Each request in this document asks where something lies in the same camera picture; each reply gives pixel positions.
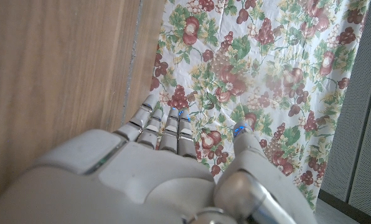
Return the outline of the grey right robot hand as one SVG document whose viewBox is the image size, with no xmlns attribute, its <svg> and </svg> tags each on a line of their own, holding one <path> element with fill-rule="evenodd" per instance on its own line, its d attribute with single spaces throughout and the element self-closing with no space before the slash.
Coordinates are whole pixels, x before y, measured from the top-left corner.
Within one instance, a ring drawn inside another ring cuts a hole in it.
<svg viewBox="0 0 371 224">
<path fill-rule="evenodd" d="M 219 180 L 198 163 L 186 110 L 167 121 L 149 95 L 130 121 L 38 158 L 0 197 L 0 223 L 315 223 L 246 121 Z"/>
</svg>

